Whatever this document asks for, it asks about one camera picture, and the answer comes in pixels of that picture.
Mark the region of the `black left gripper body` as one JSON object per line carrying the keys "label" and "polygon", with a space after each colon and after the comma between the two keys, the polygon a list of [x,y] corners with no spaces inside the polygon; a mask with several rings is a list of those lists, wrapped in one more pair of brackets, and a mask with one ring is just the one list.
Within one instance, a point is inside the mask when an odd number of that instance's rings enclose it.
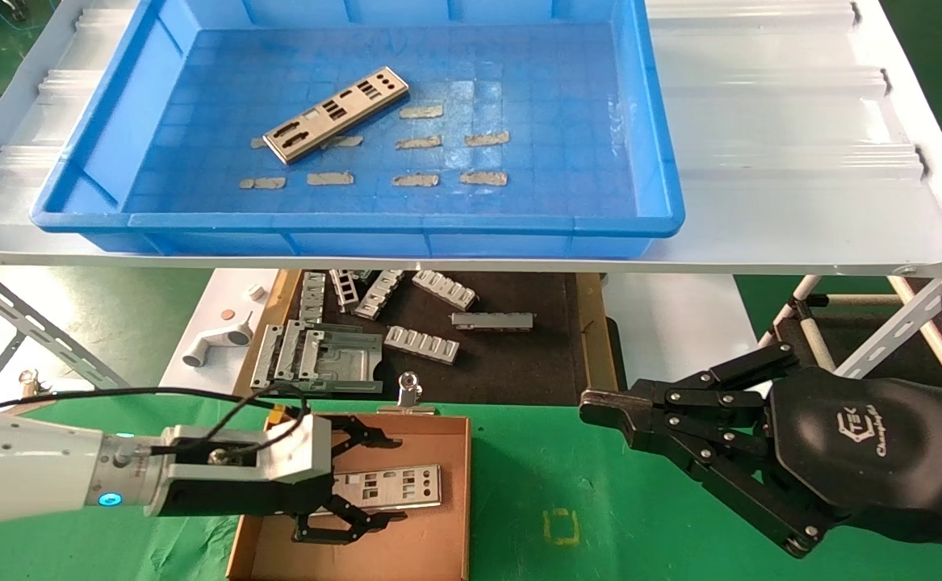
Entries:
{"label": "black left gripper body", "polygon": [[312,514],[332,496],[331,472],[297,483],[176,478],[156,498],[157,517]]}

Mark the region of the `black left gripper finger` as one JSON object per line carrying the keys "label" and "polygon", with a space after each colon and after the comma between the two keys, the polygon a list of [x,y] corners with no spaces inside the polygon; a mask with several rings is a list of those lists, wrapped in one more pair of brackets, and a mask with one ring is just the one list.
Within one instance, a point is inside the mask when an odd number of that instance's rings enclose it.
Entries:
{"label": "black left gripper finger", "polygon": [[323,507],[325,516],[295,516],[294,543],[352,544],[367,534],[378,533],[393,523],[408,518],[404,511],[367,512],[340,495],[334,495]]}
{"label": "black left gripper finger", "polygon": [[398,449],[403,445],[401,439],[389,437],[382,428],[371,427],[354,415],[331,415],[331,467],[337,466],[337,459],[353,449]]}

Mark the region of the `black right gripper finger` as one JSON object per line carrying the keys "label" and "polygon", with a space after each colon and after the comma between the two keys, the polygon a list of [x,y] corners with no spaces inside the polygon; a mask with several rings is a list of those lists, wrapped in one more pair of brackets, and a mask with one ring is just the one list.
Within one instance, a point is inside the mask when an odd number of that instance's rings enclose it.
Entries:
{"label": "black right gripper finger", "polygon": [[830,522],[763,481],[765,456],[730,445],[725,428],[659,409],[584,409],[589,425],[612,428],[633,451],[665,457],[792,558],[824,540]]}
{"label": "black right gripper finger", "polygon": [[778,342],[673,382],[641,378],[618,392],[587,390],[581,395],[581,411],[647,412],[685,406],[743,406],[745,402],[757,401],[761,395],[736,396],[737,392],[784,378],[797,367],[799,359],[794,346]]}

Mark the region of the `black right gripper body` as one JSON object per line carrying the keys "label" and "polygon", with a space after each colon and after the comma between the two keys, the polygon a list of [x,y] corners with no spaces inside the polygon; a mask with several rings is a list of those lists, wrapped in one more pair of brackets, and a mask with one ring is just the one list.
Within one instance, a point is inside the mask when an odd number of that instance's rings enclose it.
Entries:
{"label": "black right gripper body", "polygon": [[804,367],[767,401],[778,463],[830,519],[942,545],[942,387]]}

